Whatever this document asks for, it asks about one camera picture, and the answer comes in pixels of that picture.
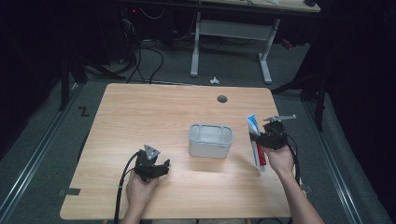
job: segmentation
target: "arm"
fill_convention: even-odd
[[[294,179],[294,164],[289,147],[284,146],[278,150],[262,148],[285,190],[293,223],[324,223]]]
[[[131,172],[126,186],[128,209],[126,210],[122,224],[139,223],[146,205],[149,203],[152,193],[157,186],[158,180],[159,178],[157,177],[146,183],[134,171]]]

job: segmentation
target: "cable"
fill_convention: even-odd
[[[191,21],[191,25],[190,25],[189,31],[187,31],[187,33],[184,34],[181,38],[175,39],[175,41],[182,40],[182,39],[189,38],[189,37],[193,36],[193,35],[189,35],[189,34],[190,34],[191,30],[192,30],[192,26],[194,25],[196,14],[197,13],[194,12],[194,15],[192,16],[192,21]]]
[[[139,50],[139,62],[137,63],[136,68],[135,68],[134,71],[131,73],[131,75],[129,76],[129,78],[128,78],[128,80],[126,81],[126,83],[129,83],[129,81],[132,79],[132,76],[134,75],[134,73],[136,72],[136,70],[139,71],[140,62],[142,61],[142,57],[141,57],[142,55],[141,55],[141,51],[140,51],[140,46],[141,46],[141,44],[142,44],[142,42],[140,42],[139,47],[138,47],[138,50]]]
[[[296,144],[296,142],[288,134],[286,134],[286,137],[285,137],[281,133],[279,133],[276,129],[274,129],[273,127],[268,125],[267,128],[270,128],[274,133],[276,133],[277,136],[283,138],[283,140],[286,142],[286,145],[288,146],[288,148],[291,152],[291,156],[293,157],[293,162],[294,162],[295,171],[296,171],[294,178],[295,178],[297,184],[300,186],[300,163],[298,162],[298,159],[297,159],[297,144]],[[293,150],[293,148],[291,147],[287,137],[289,137],[293,141],[293,143],[295,145],[295,150]]]
[[[257,224],[261,224],[261,222],[264,221],[264,220],[274,220],[274,221],[276,221],[277,223],[282,224],[282,221],[281,221],[280,219],[278,219],[278,218],[275,218],[275,217],[260,218],[259,220],[257,220]]]
[[[149,83],[148,83],[148,84],[151,84],[154,75],[155,75],[155,74],[158,72],[158,70],[160,70],[160,68],[163,66],[163,55],[162,55],[159,51],[157,51],[157,50],[155,50],[155,49],[147,49],[147,50],[154,51],[154,52],[158,53],[158,54],[161,56],[161,64],[160,64],[160,66],[158,66],[158,68],[157,68],[157,69],[151,74],[151,76],[149,77]]]
[[[143,12],[143,14],[145,14],[145,16],[149,17],[149,18],[152,19],[152,20],[158,20],[160,17],[163,16],[163,13],[165,12],[165,9],[163,9],[163,12],[161,13],[160,16],[158,16],[158,17],[151,17],[151,16],[149,16],[141,7],[140,7],[139,9],[140,9],[140,11]]]
[[[136,152],[136,153],[131,157],[131,159],[128,160],[128,162],[126,163],[125,168],[124,168],[124,170],[123,170],[123,172],[122,172],[122,176],[121,176],[120,183],[119,183],[119,190],[117,191],[116,211],[114,212],[114,223],[115,223],[115,224],[118,224],[118,223],[119,223],[120,201],[121,201],[122,186],[123,186],[124,178],[125,178],[125,176],[126,176],[131,170],[133,170],[133,169],[131,169],[131,170],[129,170],[129,171],[127,172],[128,167],[129,167],[129,164],[130,164],[131,161],[134,159],[134,157],[137,156],[138,153],[139,153],[139,152]]]

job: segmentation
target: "toothpaste tube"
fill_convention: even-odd
[[[260,136],[259,127],[257,125],[256,115],[250,115],[247,117],[248,131],[250,136],[251,148],[253,150],[254,162],[260,171],[264,171],[266,160],[260,145],[258,145],[255,139]]]

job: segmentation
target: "white object on floor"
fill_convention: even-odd
[[[213,77],[212,80],[210,80],[211,84],[220,84],[220,81],[218,81],[218,79],[216,77]]]

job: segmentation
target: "hole in table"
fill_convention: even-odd
[[[220,95],[220,96],[218,96],[218,101],[220,103],[224,104],[224,103],[226,103],[228,101],[228,98],[225,95]]]

